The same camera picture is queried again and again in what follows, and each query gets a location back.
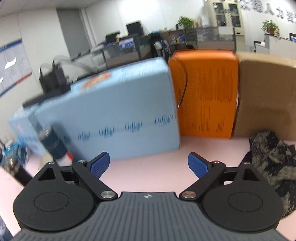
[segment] bulletin board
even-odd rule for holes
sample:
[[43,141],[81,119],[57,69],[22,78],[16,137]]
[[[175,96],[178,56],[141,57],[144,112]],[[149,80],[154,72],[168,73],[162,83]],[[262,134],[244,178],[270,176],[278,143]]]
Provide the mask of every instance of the bulletin board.
[[31,75],[21,39],[0,47],[0,97]]

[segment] gray gripper base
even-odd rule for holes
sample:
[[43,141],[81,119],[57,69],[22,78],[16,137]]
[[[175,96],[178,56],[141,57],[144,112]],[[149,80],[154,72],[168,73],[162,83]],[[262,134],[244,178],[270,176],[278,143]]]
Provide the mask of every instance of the gray gripper base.
[[239,234],[209,221],[175,193],[122,193],[101,203],[84,223],[60,233],[21,230],[13,241],[284,241],[276,230]]

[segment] light blue box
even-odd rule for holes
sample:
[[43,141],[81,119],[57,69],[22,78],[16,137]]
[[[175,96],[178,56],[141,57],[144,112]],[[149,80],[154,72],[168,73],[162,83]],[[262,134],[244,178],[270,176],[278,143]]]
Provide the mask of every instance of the light blue box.
[[130,158],[180,147],[171,75],[162,58],[79,81],[35,115],[75,159],[89,161],[103,151],[112,159]]
[[25,147],[28,147],[33,153],[42,156],[45,153],[45,148],[38,140],[38,132],[41,130],[41,125],[35,117],[37,108],[37,105],[33,105],[25,109],[18,109],[8,120],[8,124]]

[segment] orange box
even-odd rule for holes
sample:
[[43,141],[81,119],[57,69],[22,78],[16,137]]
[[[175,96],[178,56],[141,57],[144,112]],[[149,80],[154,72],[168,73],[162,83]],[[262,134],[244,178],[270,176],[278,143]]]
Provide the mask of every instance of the orange box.
[[239,62],[228,50],[176,51],[169,60],[181,135],[230,138]]

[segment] white box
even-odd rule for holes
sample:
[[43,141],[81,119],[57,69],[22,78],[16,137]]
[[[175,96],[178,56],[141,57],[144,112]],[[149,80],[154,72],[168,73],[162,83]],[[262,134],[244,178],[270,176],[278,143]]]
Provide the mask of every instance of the white box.
[[25,109],[18,109],[8,120],[8,123],[26,147],[33,153],[42,156],[45,153],[45,148],[38,140],[38,132],[41,130],[41,126],[35,117],[37,108],[38,106],[34,105]]

